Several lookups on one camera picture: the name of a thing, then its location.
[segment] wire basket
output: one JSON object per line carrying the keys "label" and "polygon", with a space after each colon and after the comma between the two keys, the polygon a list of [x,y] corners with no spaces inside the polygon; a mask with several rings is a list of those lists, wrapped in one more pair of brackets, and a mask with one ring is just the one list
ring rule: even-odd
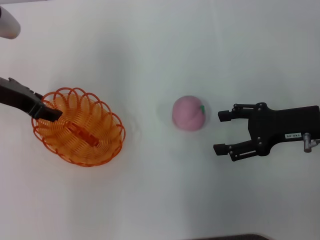
{"label": "wire basket", "polygon": [[93,167],[108,163],[121,151],[126,130],[95,94],[63,87],[44,95],[42,102],[63,114],[55,122],[32,118],[33,133],[63,160]]}

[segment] white backdrop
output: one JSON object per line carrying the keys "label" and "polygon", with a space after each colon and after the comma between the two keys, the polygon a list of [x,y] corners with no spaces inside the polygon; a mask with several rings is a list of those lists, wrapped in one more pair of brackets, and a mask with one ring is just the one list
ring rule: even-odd
{"label": "white backdrop", "polygon": [[[0,105],[0,239],[183,240],[258,233],[320,236],[320,147],[279,144],[232,162],[213,144],[249,140],[235,103],[320,103],[318,0],[51,0],[4,6],[21,24],[0,39],[0,76],[45,94],[80,87],[123,120],[106,165],[49,152],[27,114]],[[183,95],[204,100],[198,132],[174,128]]]}

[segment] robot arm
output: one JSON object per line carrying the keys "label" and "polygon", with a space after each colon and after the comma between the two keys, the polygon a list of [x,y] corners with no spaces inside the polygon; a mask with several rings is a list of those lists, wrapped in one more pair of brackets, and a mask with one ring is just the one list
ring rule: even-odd
{"label": "robot arm", "polygon": [[267,156],[278,143],[304,141],[306,153],[310,153],[311,148],[320,143],[318,106],[272,110],[264,102],[255,105],[235,104],[232,111],[220,111],[218,116],[220,122],[248,119],[251,140],[213,146],[218,156],[229,154],[234,162],[254,156]]}
{"label": "robot arm", "polygon": [[62,111],[47,107],[42,97],[10,77],[9,80],[0,77],[0,103],[20,109],[34,119],[58,120]]}

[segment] label sticker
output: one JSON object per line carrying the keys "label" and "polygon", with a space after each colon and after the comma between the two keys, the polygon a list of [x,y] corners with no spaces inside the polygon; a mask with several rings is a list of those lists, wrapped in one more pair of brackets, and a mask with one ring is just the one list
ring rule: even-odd
{"label": "label sticker", "polygon": [[284,135],[286,139],[295,139],[295,138],[302,138],[301,132],[298,133],[289,133]]}

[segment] pink ball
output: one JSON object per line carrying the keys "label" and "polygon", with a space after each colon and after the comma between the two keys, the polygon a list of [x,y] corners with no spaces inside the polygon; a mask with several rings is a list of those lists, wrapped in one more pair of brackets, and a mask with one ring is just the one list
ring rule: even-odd
{"label": "pink ball", "polygon": [[205,123],[205,107],[195,96],[183,96],[175,101],[172,110],[174,124],[183,130],[196,131]]}

